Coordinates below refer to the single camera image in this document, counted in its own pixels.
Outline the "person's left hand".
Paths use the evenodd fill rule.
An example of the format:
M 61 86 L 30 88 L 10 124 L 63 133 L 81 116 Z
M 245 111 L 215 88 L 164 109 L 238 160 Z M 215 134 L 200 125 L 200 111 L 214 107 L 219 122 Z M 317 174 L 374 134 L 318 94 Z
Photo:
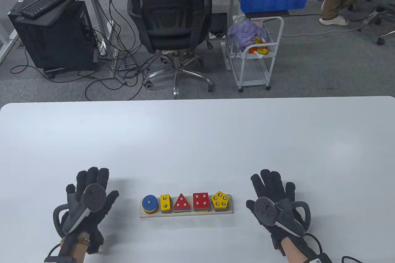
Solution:
M 76 185 L 66 187 L 67 212 L 59 221 L 59 235 L 72 245 L 69 254 L 78 260 L 78 252 L 95 254 L 104 244 L 98 226 L 111 210 L 119 192 L 106 192 L 110 172 L 107 168 L 91 167 L 80 171 Z

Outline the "person's right hand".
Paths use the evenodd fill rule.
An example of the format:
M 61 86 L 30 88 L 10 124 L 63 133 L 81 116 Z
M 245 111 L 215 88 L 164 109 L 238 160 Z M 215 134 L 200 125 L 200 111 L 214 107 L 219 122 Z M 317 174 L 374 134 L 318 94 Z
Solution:
M 305 211 L 305 218 L 293 206 L 295 203 L 295 184 L 283 185 L 277 171 L 261 170 L 251 176 L 257 200 L 247 200 L 246 207 L 252 212 L 259 224 L 271 236 L 274 249 L 287 257 L 289 262 L 306 262 L 316 257 L 316 252 L 305 241 L 310 227 L 311 215 Z

